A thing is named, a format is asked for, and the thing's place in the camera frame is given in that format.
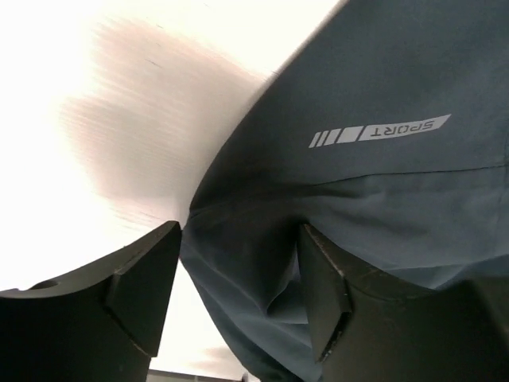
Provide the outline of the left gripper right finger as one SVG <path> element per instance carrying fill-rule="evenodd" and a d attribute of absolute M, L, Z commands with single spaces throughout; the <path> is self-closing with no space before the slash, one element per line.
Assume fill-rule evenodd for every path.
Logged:
<path fill-rule="evenodd" d="M 373 267 L 308 224 L 299 229 L 297 256 L 324 380 L 507 380 L 507 279 L 430 290 Z"/>

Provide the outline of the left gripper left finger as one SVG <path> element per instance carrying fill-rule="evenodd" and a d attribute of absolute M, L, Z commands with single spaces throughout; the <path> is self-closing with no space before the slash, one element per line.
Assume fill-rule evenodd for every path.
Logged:
<path fill-rule="evenodd" d="M 158 354 L 181 244 L 168 221 L 110 255 L 1 293 L 4 381 L 144 381 Z"/>

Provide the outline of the dark navy sport shorts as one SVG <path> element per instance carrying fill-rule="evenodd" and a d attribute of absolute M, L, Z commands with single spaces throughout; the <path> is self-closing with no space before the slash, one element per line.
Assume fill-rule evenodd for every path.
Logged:
<path fill-rule="evenodd" d="M 321 379 L 303 222 L 423 287 L 508 273 L 507 2 L 348 2 L 217 154 L 181 261 L 262 381 Z"/>

